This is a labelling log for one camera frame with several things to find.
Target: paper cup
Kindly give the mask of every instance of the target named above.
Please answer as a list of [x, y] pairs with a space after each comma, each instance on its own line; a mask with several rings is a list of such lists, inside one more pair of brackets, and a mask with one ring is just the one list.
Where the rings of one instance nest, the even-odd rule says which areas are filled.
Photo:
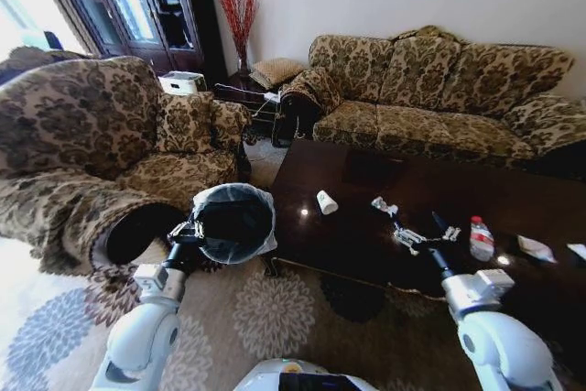
[[318, 192], [318, 203], [320, 204], [321, 212], [323, 212], [324, 215], [338, 211], [338, 203], [336, 203], [336, 201], [324, 190]]

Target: sofa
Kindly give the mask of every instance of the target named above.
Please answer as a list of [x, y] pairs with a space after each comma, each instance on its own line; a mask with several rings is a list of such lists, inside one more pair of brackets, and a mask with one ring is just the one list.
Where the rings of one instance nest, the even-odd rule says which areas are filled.
[[282, 100], [298, 136], [581, 179], [586, 112], [546, 94], [573, 62], [560, 49], [472, 43], [437, 27], [325, 35]]
[[41, 270], [115, 260], [96, 246], [127, 262], [195, 194], [247, 179], [242, 105], [163, 93], [136, 57], [48, 63], [0, 88], [0, 235], [32, 244]]

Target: carpet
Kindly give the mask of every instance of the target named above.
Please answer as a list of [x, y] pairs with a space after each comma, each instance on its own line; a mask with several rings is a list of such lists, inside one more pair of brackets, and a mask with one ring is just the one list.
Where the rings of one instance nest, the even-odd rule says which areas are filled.
[[277, 176], [287, 149], [275, 148], [271, 145], [270, 139], [263, 137], [253, 146], [244, 144], [244, 150], [253, 168], [250, 183], [268, 190]]
[[[284, 150], [262, 141], [248, 148], [254, 183], [270, 186]], [[164, 257], [153, 245], [139, 260]], [[109, 331], [136, 305], [136, 266], [91, 277], [41, 274], [28, 246], [6, 239], [0, 261], [9, 262], [0, 297], [0, 389], [89, 389]], [[480, 389], [444, 303], [307, 269], [285, 267], [282, 277], [267, 278], [258, 259], [203, 266], [187, 281], [179, 319], [164, 391], [229, 391], [275, 357], [360, 376], [383, 391]], [[557, 368], [566, 389], [584, 389]]]

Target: dark wooden table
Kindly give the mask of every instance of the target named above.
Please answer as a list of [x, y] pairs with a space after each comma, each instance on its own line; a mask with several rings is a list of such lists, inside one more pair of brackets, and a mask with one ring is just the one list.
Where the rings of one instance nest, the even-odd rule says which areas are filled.
[[[319, 190], [340, 209], [320, 213]], [[424, 254], [414, 257], [396, 244], [387, 214], [371, 207], [376, 196], [399, 206], [404, 225], [439, 236], [431, 212], [461, 227], [461, 240], [448, 251], [466, 272], [503, 268], [515, 287], [504, 311], [565, 350], [576, 375], [586, 347], [586, 265], [567, 247], [586, 242], [586, 185], [474, 165], [398, 158], [346, 146], [295, 140], [271, 189], [277, 209], [278, 248], [266, 261], [286, 262], [381, 288], [418, 291], [441, 298], [439, 271]], [[481, 215], [495, 237], [495, 258], [482, 264], [469, 254], [470, 218]], [[522, 234], [549, 245], [557, 264], [521, 253]]]
[[242, 78], [235, 73], [225, 85], [248, 92], [238, 92], [234, 89], [214, 85], [214, 94], [224, 101], [243, 104], [253, 115], [253, 127], [259, 135], [271, 138], [273, 147], [288, 147], [293, 137], [293, 123], [277, 118], [280, 104], [268, 103], [258, 93], [278, 93], [278, 88], [271, 91], [265, 90], [260, 84], [250, 77]]

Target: plastic bottle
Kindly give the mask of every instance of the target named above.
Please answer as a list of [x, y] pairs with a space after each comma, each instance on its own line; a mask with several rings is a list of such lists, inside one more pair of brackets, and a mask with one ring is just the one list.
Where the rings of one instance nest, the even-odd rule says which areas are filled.
[[483, 218], [474, 215], [470, 230], [470, 253], [480, 261], [488, 261], [494, 254], [494, 239], [483, 223]]

